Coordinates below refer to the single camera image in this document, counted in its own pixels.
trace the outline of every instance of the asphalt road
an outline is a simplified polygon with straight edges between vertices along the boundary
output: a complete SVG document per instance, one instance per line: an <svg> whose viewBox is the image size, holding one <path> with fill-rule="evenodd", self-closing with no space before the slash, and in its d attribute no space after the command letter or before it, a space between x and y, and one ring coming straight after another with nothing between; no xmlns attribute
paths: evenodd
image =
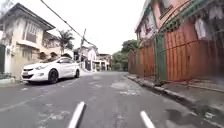
<svg viewBox="0 0 224 128"><path fill-rule="evenodd" d="M0 88L0 128L66 128L76 105L87 104L80 128L214 128L184 106L141 88L125 73L97 73L55 85Z"/></svg>

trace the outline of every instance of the car headlight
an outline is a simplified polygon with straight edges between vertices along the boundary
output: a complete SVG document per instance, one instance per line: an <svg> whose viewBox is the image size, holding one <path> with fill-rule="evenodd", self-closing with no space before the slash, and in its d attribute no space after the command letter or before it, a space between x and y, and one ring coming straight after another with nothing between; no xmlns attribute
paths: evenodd
<svg viewBox="0 0 224 128"><path fill-rule="evenodd" d="M36 67L35 69L36 70L42 70L42 69L45 69L47 66L39 66L39 67Z"/></svg>

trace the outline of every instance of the white car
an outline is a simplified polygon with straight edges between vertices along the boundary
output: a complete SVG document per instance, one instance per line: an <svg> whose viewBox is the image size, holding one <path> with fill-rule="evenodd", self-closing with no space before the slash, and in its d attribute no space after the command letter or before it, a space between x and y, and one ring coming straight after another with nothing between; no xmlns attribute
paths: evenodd
<svg viewBox="0 0 224 128"><path fill-rule="evenodd" d="M25 66L21 76L22 80L28 83L49 81L51 84L54 84L60 78L78 78L80 69L79 65L70 58L50 58Z"/></svg>

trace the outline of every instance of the car door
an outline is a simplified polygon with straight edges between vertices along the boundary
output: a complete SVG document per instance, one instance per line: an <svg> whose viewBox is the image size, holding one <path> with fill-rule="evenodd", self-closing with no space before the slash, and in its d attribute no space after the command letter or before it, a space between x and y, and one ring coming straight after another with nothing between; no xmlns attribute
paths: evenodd
<svg viewBox="0 0 224 128"><path fill-rule="evenodd" d="M75 63L72 59L69 59L68 76L73 77L75 75L75 72Z"/></svg>
<svg viewBox="0 0 224 128"><path fill-rule="evenodd" d="M68 77L69 75L69 67L70 67L70 60L69 58L62 58L59 60L60 62L60 76L61 77Z"/></svg>

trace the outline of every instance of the sky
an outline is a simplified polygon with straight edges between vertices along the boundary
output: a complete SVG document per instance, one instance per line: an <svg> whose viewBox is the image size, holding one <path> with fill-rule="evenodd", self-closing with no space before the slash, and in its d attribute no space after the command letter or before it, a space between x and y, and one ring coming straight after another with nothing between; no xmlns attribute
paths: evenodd
<svg viewBox="0 0 224 128"><path fill-rule="evenodd" d="M40 0L16 0L59 30L68 30ZM75 30L98 47L99 53L113 54L126 40L136 39L138 23L145 0L44 0ZM75 48L81 38L74 33Z"/></svg>

